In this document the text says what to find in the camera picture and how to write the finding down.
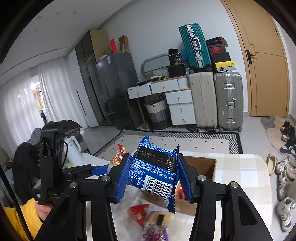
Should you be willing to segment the yellow sleeve forearm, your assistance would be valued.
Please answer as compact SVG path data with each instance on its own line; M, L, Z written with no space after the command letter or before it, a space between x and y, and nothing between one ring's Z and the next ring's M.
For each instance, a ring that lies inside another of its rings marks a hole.
M35 239L40 227L43 224L43 222L41 221L40 217L37 214L35 204L36 204L36 201L34 200L34 198L31 198L30 200L27 201L26 204L20 206L21 211L23 213L23 217L25 218L26 224L29 228L29 231L33 239ZM11 222L16 232L20 235L22 240L29 240L21 224L21 221L17 214L16 209L10 208L10 207L3 207L3 209L4 209L4 212L6 213L7 218Z

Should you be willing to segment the person's left hand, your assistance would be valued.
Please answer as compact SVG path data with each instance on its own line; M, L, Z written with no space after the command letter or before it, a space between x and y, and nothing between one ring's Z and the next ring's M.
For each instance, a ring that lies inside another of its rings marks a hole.
M52 208L53 208L53 204L51 203L38 204L38 202L35 201L36 213L41 221L44 221L46 219L46 217L48 216Z

